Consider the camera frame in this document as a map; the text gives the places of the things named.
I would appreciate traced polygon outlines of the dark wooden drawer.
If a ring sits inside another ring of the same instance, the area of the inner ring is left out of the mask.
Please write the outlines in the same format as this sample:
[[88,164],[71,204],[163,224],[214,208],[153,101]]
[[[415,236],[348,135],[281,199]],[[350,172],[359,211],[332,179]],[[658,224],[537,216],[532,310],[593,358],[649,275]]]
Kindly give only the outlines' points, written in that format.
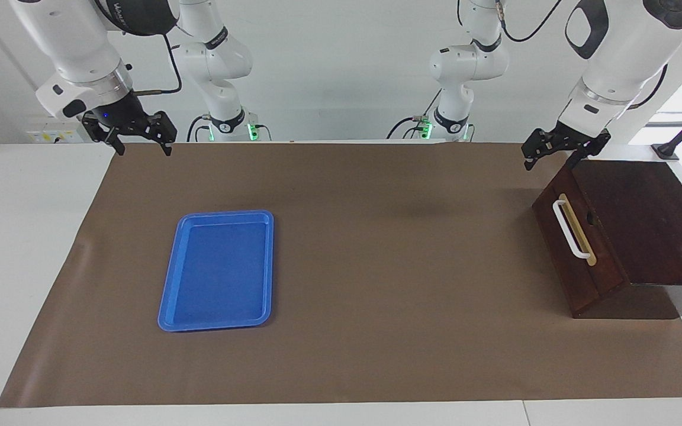
[[[552,210],[552,203],[567,202],[563,210],[577,245],[592,254],[591,260],[578,259],[570,251]],[[608,294],[625,281],[617,266],[594,210],[584,197],[572,170],[562,167],[532,205],[552,264],[561,282],[573,318],[614,318],[604,306]]]

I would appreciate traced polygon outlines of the white wall power socket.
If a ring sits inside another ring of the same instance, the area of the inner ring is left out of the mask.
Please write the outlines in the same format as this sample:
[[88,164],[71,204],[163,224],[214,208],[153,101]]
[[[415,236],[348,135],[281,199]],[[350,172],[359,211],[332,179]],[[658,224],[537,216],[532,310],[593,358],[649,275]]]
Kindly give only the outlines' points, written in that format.
[[35,144],[79,144],[84,143],[78,132],[73,130],[27,131],[30,143]]

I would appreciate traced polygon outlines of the white drawer handle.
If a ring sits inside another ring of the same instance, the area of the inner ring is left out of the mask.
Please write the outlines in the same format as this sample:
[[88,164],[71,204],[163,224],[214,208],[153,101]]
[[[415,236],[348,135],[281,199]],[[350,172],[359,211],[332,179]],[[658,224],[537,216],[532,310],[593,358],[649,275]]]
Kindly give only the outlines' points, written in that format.
[[578,259],[584,259],[587,261],[591,260],[592,254],[588,253],[587,251],[582,251],[578,246],[578,243],[574,237],[570,224],[566,219],[565,211],[563,210],[563,207],[565,207],[566,204],[567,202],[562,199],[558,199],[557,201],[552,203],[552,210],[558,222],[558,226],[560,227],[561,232],[565,237],[567,245],[573,256],[575,256]]

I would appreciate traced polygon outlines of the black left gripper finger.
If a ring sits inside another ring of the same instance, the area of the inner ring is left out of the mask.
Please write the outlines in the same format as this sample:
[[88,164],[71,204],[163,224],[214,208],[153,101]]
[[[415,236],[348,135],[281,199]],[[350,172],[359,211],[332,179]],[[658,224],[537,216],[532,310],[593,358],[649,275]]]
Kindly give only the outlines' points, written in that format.
[[522,144],[522,153],[525,161],[523,165],[529,172],[541,157],[547,155],[546,132],[540,128],[533,130]]
[[565,161],[565,167],[569,170],[574,169],[579,162],[588,157],[598,156],[610,141],[610,133],[600,133],[598,137],[591,138],[586,142],[574,143],[574,150]]

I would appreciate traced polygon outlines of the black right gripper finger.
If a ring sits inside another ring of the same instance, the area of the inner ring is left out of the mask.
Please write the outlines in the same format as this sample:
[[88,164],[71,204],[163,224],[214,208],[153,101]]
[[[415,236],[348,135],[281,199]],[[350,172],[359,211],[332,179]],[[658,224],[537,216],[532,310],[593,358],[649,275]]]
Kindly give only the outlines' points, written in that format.
[[111,127],[109,130],[105,130],[95,114],[86,112],[83,115],[83,129],[86,131],[89,138],[91,138],[92,142],[103,143],[114,149],[119,156],[124,155],[125,146],[120,140],[118,128]]
[[178,130],[164,111],[157,111],[152,116],[152,140],[160,146],[165,156],[171,156],[173,144],[178,137]]

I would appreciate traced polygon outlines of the dark wooden drawer cabinet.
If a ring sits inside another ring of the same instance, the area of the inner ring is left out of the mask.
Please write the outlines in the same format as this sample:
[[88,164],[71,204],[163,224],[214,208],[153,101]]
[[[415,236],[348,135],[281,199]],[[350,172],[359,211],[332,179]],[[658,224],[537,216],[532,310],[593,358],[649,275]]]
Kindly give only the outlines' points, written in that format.
[[682,183],[666,163],[581,161],[572,169],[625,281],[604,299],[623,320],[682,316]]

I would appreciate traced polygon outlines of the blue plastic tray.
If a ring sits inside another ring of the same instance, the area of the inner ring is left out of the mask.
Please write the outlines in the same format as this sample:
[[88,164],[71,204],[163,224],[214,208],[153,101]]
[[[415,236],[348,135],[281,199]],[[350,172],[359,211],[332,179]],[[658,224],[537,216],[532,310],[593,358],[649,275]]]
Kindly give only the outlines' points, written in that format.
[[214,211],[179,220],[157,324],[168,333],[258,327],[272,313],[274,216]]

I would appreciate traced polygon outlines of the brown table mat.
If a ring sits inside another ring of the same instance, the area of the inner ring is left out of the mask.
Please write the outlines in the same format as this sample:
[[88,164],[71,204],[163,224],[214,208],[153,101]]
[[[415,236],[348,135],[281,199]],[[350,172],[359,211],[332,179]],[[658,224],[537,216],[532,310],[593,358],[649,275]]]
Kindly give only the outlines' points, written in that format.
[[[0,408],[682,397],[682,321],[573,319],[514,144],[133,144]],[[258,327],[157,324],[176,225],[273,213]]]

